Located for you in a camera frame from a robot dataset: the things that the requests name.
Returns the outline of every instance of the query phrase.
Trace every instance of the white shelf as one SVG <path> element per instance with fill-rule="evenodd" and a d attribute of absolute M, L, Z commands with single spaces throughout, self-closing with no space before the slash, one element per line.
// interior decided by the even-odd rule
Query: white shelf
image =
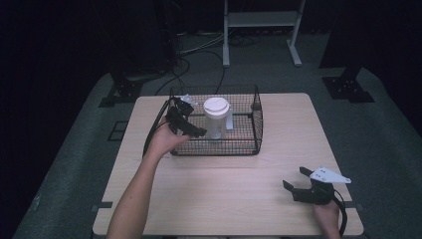
<path fill-rule="evenodd" d="M 297 11 L 229 13 L 228 27 L 295 26 Z"/>

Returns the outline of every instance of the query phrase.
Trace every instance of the cup lid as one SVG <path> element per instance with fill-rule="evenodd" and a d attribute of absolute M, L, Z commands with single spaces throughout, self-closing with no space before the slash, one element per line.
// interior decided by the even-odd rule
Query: cup lid
<path fill-rule="evenodd" d="M 229 103 L 223 98 L 210 98 L 204 103 L 205 115 L 214 120 L 224 118 L 229 108 Z"/>

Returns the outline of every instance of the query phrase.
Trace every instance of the dark background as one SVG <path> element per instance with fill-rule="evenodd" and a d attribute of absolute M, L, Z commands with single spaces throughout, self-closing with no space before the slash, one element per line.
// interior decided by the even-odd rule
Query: dark background
<path fill-rule="evenodd" d="M 8 238 L 97 80 L 115 66 L 141 74 L 171 69 L 175 32 L 222 31 L 223 1 L 0 2 L 0 236 Z M 230 8 L 298 6 L 250 2 L 230 0 Z M 331 31 L 322 68 L 357 62 L 368 69 L 419 132 L 420 10 L 418 1 L 308 0 L 301 25 L 302 33 Z"/>

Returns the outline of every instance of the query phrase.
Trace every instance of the forearm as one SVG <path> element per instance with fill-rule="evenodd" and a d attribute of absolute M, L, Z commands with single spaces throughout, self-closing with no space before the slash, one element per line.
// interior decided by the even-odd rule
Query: forearm
<path fill-rule="evenodd" d="M 140 238 L 148 215 L 149 200 L 159 156 L 146 154 L 121 197 L 108 227 L 107 238 Z"/>

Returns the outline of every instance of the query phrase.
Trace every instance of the human arm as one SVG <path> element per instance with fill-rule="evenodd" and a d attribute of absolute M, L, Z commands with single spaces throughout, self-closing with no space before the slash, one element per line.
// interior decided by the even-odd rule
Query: human arm
<path fill-rule="evenodd" d="M 326 239 L 339 239 L 338 232 L 339 208 L 334 201 L 327 205 L 314 205 L 314 218 Z"/>
<path fill-rule="evenodd" d="M 121 197 L 108 226 L 107 238 L 140 238 L 148 215 L 152 183 L 161 157 L 189 135 L 175 135 L 162 122 L 151 139 L 148 150 L 133 179 Z"/>

